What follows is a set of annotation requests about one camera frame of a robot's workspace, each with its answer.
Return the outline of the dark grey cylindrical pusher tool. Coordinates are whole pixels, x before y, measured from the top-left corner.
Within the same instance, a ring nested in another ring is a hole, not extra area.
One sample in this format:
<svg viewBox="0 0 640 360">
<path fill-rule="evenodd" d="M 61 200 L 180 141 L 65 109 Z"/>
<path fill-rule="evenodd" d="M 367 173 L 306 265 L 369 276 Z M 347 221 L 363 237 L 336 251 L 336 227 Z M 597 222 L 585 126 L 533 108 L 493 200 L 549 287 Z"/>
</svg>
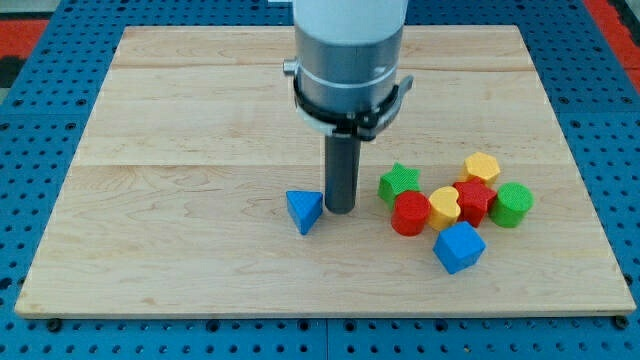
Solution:
<svg viewBox="0 0 640 360">
<path fill-rule="evenodd" d="M 355 207 L 360 147 L 357 139 L 325 138 L 325 206 L 334 214 Z"/>
</svg>

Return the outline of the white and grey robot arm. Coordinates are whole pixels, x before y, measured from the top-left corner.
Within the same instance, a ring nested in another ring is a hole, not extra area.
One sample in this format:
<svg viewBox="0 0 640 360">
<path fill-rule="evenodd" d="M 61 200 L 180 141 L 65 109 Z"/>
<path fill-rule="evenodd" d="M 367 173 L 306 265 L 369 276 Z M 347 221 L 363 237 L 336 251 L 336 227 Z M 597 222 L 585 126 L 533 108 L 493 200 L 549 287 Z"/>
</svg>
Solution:
<svg viewBox="0 0 640 360">
<path fill-rule="evenodd" d="M 411 89 L 396 78 L 407 0 L 294 0 L 296 53 L 283 63 L 296 111 L 325 137 L 325 206 L 356 203 L 360 147 L 384 131 Z"/>
</svg>

